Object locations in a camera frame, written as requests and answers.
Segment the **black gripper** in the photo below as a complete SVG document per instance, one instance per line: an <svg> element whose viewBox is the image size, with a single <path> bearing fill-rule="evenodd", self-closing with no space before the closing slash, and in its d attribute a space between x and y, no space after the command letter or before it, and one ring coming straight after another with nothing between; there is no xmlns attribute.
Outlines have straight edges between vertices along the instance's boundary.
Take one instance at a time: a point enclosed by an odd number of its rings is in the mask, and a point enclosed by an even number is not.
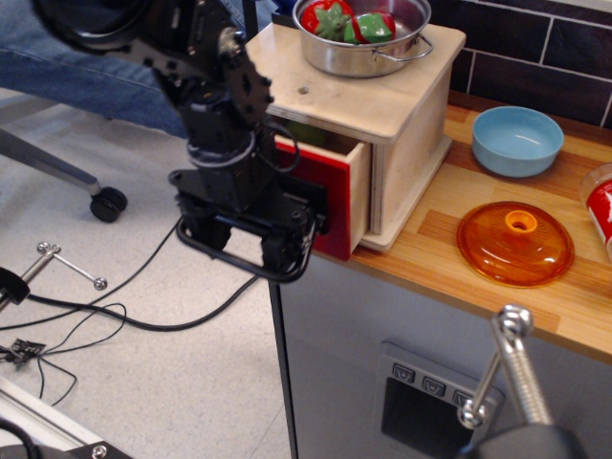
<svg viewBox="0 0 612 459"><path fill-rule="evenodd" d="M193 190L208 203L231 210L245 210L272 180L294 177L300 151L292 164L284 166L273 142L245 142L230 152L187 146L191 169L177 169L168 180L177 189ZM231 226L214 217L184 216L180 240L204 253L221 253L231 237ZM303 237L273 230L262 238L263 267L273 273L298 273L306 267Z"/></svg>

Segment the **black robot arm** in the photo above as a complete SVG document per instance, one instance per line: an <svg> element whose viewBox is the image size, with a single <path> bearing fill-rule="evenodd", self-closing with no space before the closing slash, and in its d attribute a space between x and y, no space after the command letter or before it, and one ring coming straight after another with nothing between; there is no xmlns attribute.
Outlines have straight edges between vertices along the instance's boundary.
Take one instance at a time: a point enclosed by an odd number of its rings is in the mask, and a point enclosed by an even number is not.
<svg viewBox="0 0 612 459"><path fill-rule="evenodd" d="M36 1L33 10L69 46L153 71L187 133L191 168L169 175L185 244L271 281L303 275L326 190L279 161L271 82L221 2Z"/></svg>

